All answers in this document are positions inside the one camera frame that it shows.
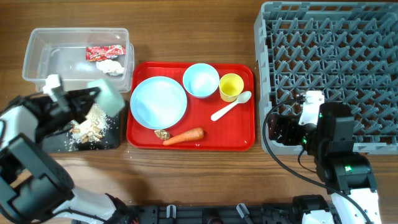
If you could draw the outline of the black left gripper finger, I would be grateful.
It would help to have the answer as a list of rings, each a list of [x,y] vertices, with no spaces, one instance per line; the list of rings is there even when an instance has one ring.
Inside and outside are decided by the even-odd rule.
[[[93,106],[93,100],[72,99],[69,104],[68,116],[78,124],[86,121],[86,116]]]
[[[93,103],[101,93],[99,87],[85,88],[66,92],[65,98],[68,102],[74,103]]]

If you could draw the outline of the green bowl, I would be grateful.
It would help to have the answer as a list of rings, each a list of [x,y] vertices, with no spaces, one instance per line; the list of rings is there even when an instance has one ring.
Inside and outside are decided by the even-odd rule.
[[[123,96],[113,83],[106,79],[87,83],[88,88],[99,88],[95,103],[110,117],[115,117],[125,107]]]

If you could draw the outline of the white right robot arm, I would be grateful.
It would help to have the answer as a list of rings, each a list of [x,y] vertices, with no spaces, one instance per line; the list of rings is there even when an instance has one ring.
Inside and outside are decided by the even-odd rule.
[[[380,223],[379,196],[369,160],[354,152],[354,117],[342,103],[307,103],[302,100],[300,118],[273,116],[268,112],[262,125],[262,137],[270,156],[287,172],[319,186],[331,196],[336,213],[330,211],[319,195],[294,198],[294,221],[321,223]],[[318,180],[299,174],[277,158],[268,141],[271,136],[282,144],[300,144],[313,156]]]

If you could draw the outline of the yellow cup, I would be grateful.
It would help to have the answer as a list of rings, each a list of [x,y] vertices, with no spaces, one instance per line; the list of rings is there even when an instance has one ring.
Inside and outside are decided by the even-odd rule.
[[[228,73],[220,79],[220,97],[225,102],[236,100],[238,95],[243,91],[243,88],[243,79],[235,73]]]

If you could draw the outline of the red snack wrapper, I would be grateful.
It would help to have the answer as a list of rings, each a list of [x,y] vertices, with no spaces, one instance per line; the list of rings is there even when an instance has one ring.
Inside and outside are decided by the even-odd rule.
[[[109,45],[102,47],[87,47],[86,60],[90,62],[99,62],[107,59],[114,59],[119,55],[125,55],[126,48],[123,45]]]

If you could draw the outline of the light blue bowl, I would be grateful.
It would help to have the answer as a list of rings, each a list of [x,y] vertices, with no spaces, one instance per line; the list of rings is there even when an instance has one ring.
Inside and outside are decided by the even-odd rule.
[[[195,98],[207,98],[218,89],[220,76],[211,65],[196,63],[185,70],[182,82],[187,92]]]

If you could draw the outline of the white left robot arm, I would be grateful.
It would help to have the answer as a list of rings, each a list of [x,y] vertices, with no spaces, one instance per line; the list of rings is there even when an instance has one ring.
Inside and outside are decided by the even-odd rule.
[[[136,214],[110,194],[75,186],[69,173],[42,148],[43,138],[58,134],[69,122],[82,121],[93,103],[111,94],[119,113],[124,100],[108,87],[45,96],[17,96],[1,111],[1,213],[13,223],[45,223],[69,218],[73,223],[136,223]]]

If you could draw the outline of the white tissue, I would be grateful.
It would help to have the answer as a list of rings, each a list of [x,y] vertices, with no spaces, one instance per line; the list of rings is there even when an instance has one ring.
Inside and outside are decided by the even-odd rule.
[[[118,76],[124,73],[124,67],[119,62],[110,59],[96,62],[96,67],[111,76]]]

